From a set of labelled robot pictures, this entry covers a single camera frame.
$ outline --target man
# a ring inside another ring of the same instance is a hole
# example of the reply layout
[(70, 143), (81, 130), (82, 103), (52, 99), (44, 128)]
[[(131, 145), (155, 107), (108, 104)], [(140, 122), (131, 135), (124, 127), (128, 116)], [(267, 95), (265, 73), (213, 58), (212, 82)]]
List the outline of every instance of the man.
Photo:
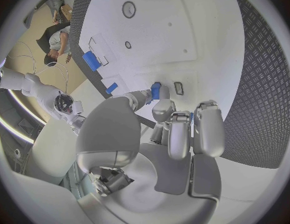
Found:
[(66, 63), (68, 63), (72, 57), (69, 45), (69, 35), (70, 26), (67, 26), (56, 33), (54, 33), (49, 39), (50, 51), (45, 55), (44, 64), (47, 65), (51, 62), (57, 62), (58, 57), (64, 53), (68, 53), (66, 58)]

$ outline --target light strip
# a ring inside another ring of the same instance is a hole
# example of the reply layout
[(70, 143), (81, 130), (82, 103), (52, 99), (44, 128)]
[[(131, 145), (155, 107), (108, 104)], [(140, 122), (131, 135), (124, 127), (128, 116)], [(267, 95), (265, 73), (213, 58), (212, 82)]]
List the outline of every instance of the light strip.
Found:
[(8, 90), (9, 93), (12, 95), (12, 97), (16, 100), (16, 102), (18, 102), (18, 104), (25, 110), (27, 111), (33, 118), (35, 118), (36, 120), (38, 120), (40, 123), (42, 123), (43, 125), (46, 125), (46, 122), (44, 122), (42, 119), (40, 119), (39, 117), (37, 117), (36, 115), (34, 115), (20, 100), (19, 98), (15, 95), (15, 93), (12, 90)]
[(23, 135), (22, 133), (18, 132), (17, 130), (15, 130), (14, 128), (12, 128), (9, 124), (7, 124), (2, 117), (0, 116), (0, 124), (3, 125), (6, 129), (8, 129), (11, 133), (15, 134), (17, 137), (23, 139), (24, 141), (27, 141), (29, 143), (34, 144), (34, 140)]

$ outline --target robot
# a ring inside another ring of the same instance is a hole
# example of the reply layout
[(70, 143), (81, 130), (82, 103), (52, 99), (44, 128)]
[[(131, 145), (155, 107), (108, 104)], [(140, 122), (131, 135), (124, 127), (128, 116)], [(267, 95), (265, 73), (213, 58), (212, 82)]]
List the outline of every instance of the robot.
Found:
[[(215, 157), (220, 156), (225, 147), (223, 119), (215, 101), (201, 102), (195, 107), (192, 118), (189, 111), (177, 111), (169, 88), (158, 83), (155, 90), (113, 96), (88, 117), (83, 117), (80, 101), (41, 83), (34, 74), (24, 75), (3, 67), (0, 88), (21, 90), (25, 96), (35, 97), (53, 118), (63, 119), (72, 127), (78, 136), (78, 166), (95, 177), (93, 185), (97, 194), (83, 198), (88, 206), (81, 204), (91, 220), (105, 214), (100, 209), (88, 213), (86, 210), (94, 204), (90, 199), (97, 200), (126, 223), (133, 223), (136, 217), (151, 223), (154, 221), (152, 212), (155, 220), (156, 215), (161, 220), (167, 219), (169, 217), (162, 213), (169, 213), (180, 205), (187, 207), (184, 220), (171, 217), (168, 223), (178, 220), (180, 223), (206, 223), (211, 218), (221, 195), (221, 177)], [(140, 144), (141, 125), (135, 112), (149, 104), (153, 97), (159, 100), (152, 109), (156, 125), (150, 140)], [(191, 137), (192, 121), (194, 138)], [(150, 212), (136, 210), (136, 207), (123, 208), (127, 203), (134, 203), (131, 200), (134, 194), (147, 193), (136, 189), (144, 185), (144, 179), (136, 175), (140, 163), (144, 169), (154, 167), (155, 170), (148, 174), (147, 180), (149, 192), (159, 205)], [(204, 212), (192, 211), (192, 205)]]

